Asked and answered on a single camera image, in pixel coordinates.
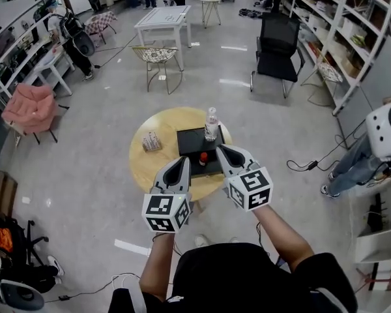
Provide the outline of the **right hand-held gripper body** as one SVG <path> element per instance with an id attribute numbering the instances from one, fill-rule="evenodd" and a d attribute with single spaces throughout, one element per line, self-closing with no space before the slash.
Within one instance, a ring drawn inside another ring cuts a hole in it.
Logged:
<path id="1" fill-rule="evenodd" d="M 247 166 L 225 165 L 227 197 L 244 211 L 253 211 L 271 201 L 274 184 L 268 170 L 258 161 Z"/>

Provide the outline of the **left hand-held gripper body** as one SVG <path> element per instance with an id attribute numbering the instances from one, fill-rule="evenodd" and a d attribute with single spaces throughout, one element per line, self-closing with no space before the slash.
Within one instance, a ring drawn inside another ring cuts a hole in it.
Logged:
<path id="1" fill-rule="evenodd" d="M 179 233 L 190 216 L 189 189 L 174 191 L 154 186 L 144 195 L 141 215 L 154 233 Z"/>

